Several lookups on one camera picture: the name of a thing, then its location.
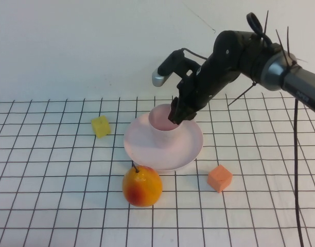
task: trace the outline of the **fruit stem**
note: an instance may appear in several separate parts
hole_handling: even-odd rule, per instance
[[[138,168],[135,166],[135,164],[132,162],[132,165],[131,165],[133,168],[135,168],[135,170],[136,170],[136,173],[139,173],[139,170],[138,170]]]

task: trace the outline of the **yellow cube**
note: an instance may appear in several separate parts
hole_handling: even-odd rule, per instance
[[[98,138],[111,134],[111,127],[105,116],[100,116],[91,120],[92,129]]]

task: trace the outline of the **pink cup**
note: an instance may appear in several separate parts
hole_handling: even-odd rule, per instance
[[[169,104],[160,104],[153,108],[148,116],[153,140],[160,148],[171,146],[181,135],[183,129],[182,123],[176,125],[168,119],[170,111]]]

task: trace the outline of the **cable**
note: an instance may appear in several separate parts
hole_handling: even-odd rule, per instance
[[[199,54],[194,53],[193,51],[191,51],[191,50],[189,50],[189,49],[187,49],[187,48],[182,48],[182,50],[185,50],[185,51],[191,53],[192,55],[194,55],[194,56],[196,56],[196,57],[198,57],[198,58],[201,58],[201,59],[204,59],[204,60],[207,60],[207,59],[208,59],[208,58],[206,58],[206,57],[203,57],[203,56],[201,56],[201,55],[199,55]]]
[[[293,141],[294,141],[294,159],[295,159],[295,213],[297,221],[298,236],[300,238],[301,247],[304,247],[303,236],[300,221],[300,206],[298,200],[298,141],[297,141],[297,118],[298,118],[298,100],[295,99],[295,110],[293,116]]]

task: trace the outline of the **cup rim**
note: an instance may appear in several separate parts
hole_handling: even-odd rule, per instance
[[[161,132],[164,132],[164,133],[166,133],[166,132],[171,132],[171,131],[175,131],[175,130],[179,129],[179,127],[183,124],[182,122],[181,122],[176,128],[174,128],[174,129],[172,129],[172,130],[159,130],[159,129],[157,129],[156,127],[154,127],[154,126],[152,125],[152,123],[151,123],[151,113],[152,113],[152,111],[153,111],[154,109],[156,109],[156,108],[158,108],[158,107],[162,107],[162,106],[170,106],[170,108],[171,108],[171,105],[170,105],[170,104],[159,104],[159,105],[155,106],[155,107],[149,112],[149,114],[148,114],[148,122],[149,122],[150,127],[152,127],[153,129],[155,129],[156,131],[161,131]]]

